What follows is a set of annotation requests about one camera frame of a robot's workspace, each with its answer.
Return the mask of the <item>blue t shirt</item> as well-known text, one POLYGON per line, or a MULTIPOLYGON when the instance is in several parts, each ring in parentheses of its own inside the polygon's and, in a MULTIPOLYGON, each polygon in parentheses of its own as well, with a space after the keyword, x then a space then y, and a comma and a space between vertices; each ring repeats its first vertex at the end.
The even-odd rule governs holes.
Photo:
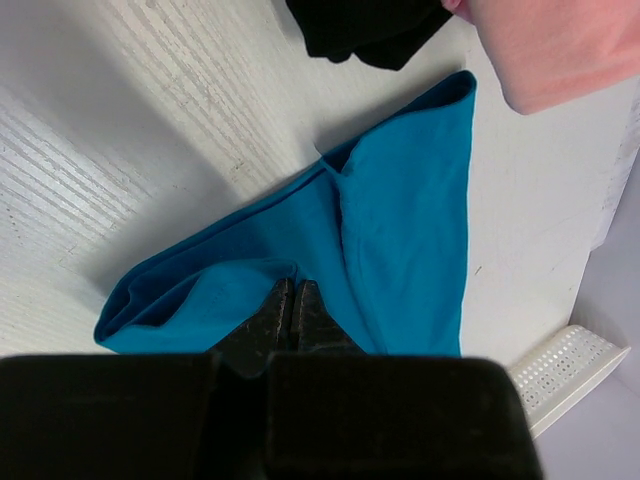
POLYGON ((94 329, 117 353, 193 353, 281 279, 315 281, 370 354, 460 352, 477 92, 450 75, 268 197, 130 270, 94 329))

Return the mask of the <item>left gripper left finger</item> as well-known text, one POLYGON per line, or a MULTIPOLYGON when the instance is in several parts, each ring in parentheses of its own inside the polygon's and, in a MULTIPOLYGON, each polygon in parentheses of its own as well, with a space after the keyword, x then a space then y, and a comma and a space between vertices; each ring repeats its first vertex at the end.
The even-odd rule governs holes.
POLYGON ((21 355, 1 362, 5 479, 262 479, 262 374, 290 280, 200 354, 21 355))

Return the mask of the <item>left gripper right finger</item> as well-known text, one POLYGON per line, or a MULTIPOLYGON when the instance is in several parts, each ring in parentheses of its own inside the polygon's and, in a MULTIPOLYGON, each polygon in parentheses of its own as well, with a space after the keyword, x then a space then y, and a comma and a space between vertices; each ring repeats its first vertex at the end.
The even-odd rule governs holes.
POLYGON ((481 358, 363 353, 301 283, 267 371, 271 479, 539 479, 516 388, 481 358))

